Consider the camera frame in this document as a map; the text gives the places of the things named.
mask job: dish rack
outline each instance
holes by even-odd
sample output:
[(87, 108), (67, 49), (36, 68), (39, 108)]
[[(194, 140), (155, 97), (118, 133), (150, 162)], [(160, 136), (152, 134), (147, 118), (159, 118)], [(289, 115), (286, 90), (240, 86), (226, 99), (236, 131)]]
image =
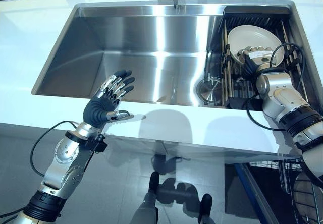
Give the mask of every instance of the dish rack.
[[(300, 162), (298, 159), (285, 159), (285, 160), (279, 160), (279, 161), (263, 161), (263, 162), (251, 162), (250, 166), (253, 167), (264, 167), (268, 169), (278, 169), (279, 170), (279, 176), (280, 176), (280, 186), (282, 190), (290, 195), (291, 198), (291, 205), (294, 211), (294, 218), (297, 224), (321, 224), (319, 215), (319, 206), (317, 204), (317, 193), (314, 190), (314, 185), (309, 179), (298, 179), (296, 176), (302, 172), (302, 168), (300, 166)], [(311, 191), (301, 191), (301, 190), (295, 190), (294, 185), (296, 182), (307, 182), (311, 184)], [(304, 202), (297, 202), (294, 198), (294, 194), (298, 192), (302, 195), (306, 195), (306, 199), (310, 201), (311, 203), (304, 203)], [(300, 212), (297, 209), (298, 206), (304, 206), (312, 208), (312, 210), (315, 212), (316, 218), (311, 218), (307, 214), (300, 214)]]
[[(218, 103), (217, 106), (241, 109), (245, 100), (256, 94), (251, 81), (241, 80), (242, 66), (231, 57), (230, 45), (228, 44), (230, 31), (237, 26), (253, 25), (268, 30), (282, 43), (292, 42), (297, 44), (291, 31), (290, 17), (291, 12), (288, 7), (227, 6), (225, 8), (218, 31), (221, 42), (217, 41), (212, 46), (212, 54), (220, 55), (220, 61), (215, 62), (213, 59), (212, 62), (212, 57), (206, 59), (207, 68), (205, 71), (207, 73), (205, 75), (207, 76), (204, 78), (204, 80), (217, 78), (221, 82), (222, 98), (221, 103)], [(284, 49), (285, 57), (280, 67), (290, 69), (289, 75), (295, 86), (300, 78), (301, 68), (298, 63), (301, 58), (294, 48), (287, 45)], [(299, 92), (314, 109), (319, 110), (319, 105), (313, 94), (313, 87), (310, 80), (307, 79), (310, 79), (310, 77), (307, 67), (305, 67)], [(253, 99), (250, 106), (251, 110), (261, 111), (262, 100)]]

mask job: sink drain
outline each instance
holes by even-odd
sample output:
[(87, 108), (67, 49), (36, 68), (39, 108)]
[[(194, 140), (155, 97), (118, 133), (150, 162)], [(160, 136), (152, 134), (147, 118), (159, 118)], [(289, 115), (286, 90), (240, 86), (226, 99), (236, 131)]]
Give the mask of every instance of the sink drain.
[(210, 78), (206, 81), (202, 80), (198, 83), (196, 91), (202, 101), (221, 105), (222, 86), (219, 79)]

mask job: silver robotic arm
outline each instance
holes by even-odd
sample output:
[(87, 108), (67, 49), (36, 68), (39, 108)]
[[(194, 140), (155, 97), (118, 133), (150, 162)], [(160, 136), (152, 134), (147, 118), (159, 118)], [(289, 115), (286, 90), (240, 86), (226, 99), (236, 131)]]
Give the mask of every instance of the silver robotic arm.
[(47, 169), (35, 195), (19, 213), (14, 224), (53, 223), (66, 202), (81, 182), (95, 152), (104, 152), (107, 144), (101, 131), (111, 120), (130, 114), (115, 111), (122, 97), (134, 87), (131, 71), (118, 71), (98, 89), (83, 113), (84, 122), (75, 131), (67, 131), (55, 148), (54, 159)]
[(253, 81), (263, 99), (263, 112), (283, 126), (302, 150), (301, 165), (308, 177), (323, 187), (323, 118), (293, 87), (284, 68), (270, 67), (272, 54), (271, 48), (241, 50), (243, 77)]

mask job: sink basin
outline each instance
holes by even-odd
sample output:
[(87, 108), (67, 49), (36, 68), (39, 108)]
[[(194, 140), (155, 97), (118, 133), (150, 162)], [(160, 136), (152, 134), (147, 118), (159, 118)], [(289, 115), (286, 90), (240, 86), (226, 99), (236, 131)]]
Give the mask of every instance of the sink basin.
[[(176, 9), (172, 2), (78, 4), (32, 93), (90, 98), (107, 76), (130, 69), (136, 77), (135, 90), (125, 101), (206, 106), (196, 87), (206, 76), (207, 56), (212, 52), (214, 61), (221, 59), (219, 27), (228, 5), (293, 7), (288, 1), (187, 1)], [(306, 46), (298, 36), (302, 29), (294, 27), (295, 40)], [(310, 52), (306, 57), (311, 68), (315, 64)]]

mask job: black cable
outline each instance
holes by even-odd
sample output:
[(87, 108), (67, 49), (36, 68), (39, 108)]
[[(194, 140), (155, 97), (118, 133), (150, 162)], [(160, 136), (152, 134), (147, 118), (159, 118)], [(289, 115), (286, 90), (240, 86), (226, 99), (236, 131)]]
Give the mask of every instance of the black cable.
[(23, 207), (23, 208), (20, 208), (20, 209), (18, 209), (18, 210), (15, 210), (15, 211), (13, 211), (13, 212), (10, 212), (10, 213), (6, 213), (6, 214), (3, 214), (3, 215), (0, 215), (0, 218), (4, 218), (4, 217), (7, 217), (7, 216), (11, 216), (11, 215), (13, 215), (13, 214), (16, 214), (16, 213), (18, 213), (18, 212), (20, 212), (20, 211), (22, 211), (22, 210), (24, 210), (25, 208)]
[(243, 103), (243, 106), (246, 105), (246, 111), (247, 111), (247, 114), (249, 116), (249, 118), (255, 123), (257, 124), (258, 126), (262, 127), (262, 128), (265, 128), (267, 130), (271, 130), (271, 131), (284, 131), (285, 129), (283, 128), (271, 128), (271, 127), (266, 127), (262, 124), (260, 124), (258, 121), (256, 121), (255, 118), (252, 117), (252, 115), (250, 114), (250, 110), (249, 110), (249, 103), (250, 103), (250, 100), (256, 98), (258, 96), (258, 94), (255, 94), (254, 96), (252, 96), (251, 98), (247, 99), (244, 103)]
[(15, 215), (15, 216), (13, 216), (13, 217), (9, 218), (8, 220), (5, 220), (4, 222), (2, 222), (2, 224), (6, 224), (6, 223), (8, 223), (8, 222), (10, 222), (10, 221), (12, 221), (12, 220), (14, 220), (14, 219), (16, 219), (16, 218), (17, 218), (17, 215)]
[(34, 150), (35, 150), (35, 147), (37, 146), (37, 144), (39, 143), (39, 141), (48, 133), (50, 132), (51, 130), (53, 130), (55, 127), (59, 126), (60, 124), (63, 124), (63, 123), (70, 123), (74, 128), (76, 128), (76, 126), (74, 125), (74, 123), (72, 121), (62, 121), (62, 122), (59, 122), (57, 123), (56, 125), (52, 126), (51, 128), (49, 128), (44, 134), (42, 134), (40, 136), (40, 138), (37, 139), (37, 141), (35, 142), (34, 146), (32, 147), (31, 149), (31, 152), (30, 152), (30, 165), (31, 165), (31, 168), (32, 170), (34, 170), (38, 175), (42, 176), (42, 177), (45, 177), (45, 175), (43, 173), (41, 173), (40, 171), (38, 171), (35, 166), (34, 166), (34, 162), (33, 162), (33, 155), (34, 155)]
[(305, 57), (304, 57), (304, 54), (303, 54), (303, 51), (302, 49), (297, 45), (297, 44), (294, 44), (294, 43), (290, 43), (290, 42), (287, 42), (287, 43), (283, 43), (281, 45), (279, 45), (273, 52), (272, 54), (272, 57), (271, 57), (271, 60), (270, 60), (270, 63), (269, 63), (269, 67), (271, 68), (272, 67), (272, 64), (273, 64), (273, 59), (274, 59), (274, 55), (275, 53), (278, 51), (279, 48), (281, 48), (282, 46), (286, 46), (286, 45), (290, 45), (290, 46), (294, 46), (296, 47), (299, 52), (301, 53), (301, 56), (302, 56), (302, 69), (301, 69), (301, 73), (299, 75), (299, 82), (297, 84), (297, 87), (296, 87), (296, 90), (298, 90), (299, 86), (301, 85), (301, 82), (302, 82), (302, 78), (303, 78), (303, 73), (304, 73), (304, 70), (305, 70)]
[(91, 161), (91, 159), (92, 159), (93, 155), (94, 155), (94, 152), (92, 152), (91, 157), (89, 158), (88, 162), (86, 163), (85, 168), (84, 168), (84, 172), (86, 171), (87, 166), (89, 165), (89, 163), (90, 163), (90, 161)]

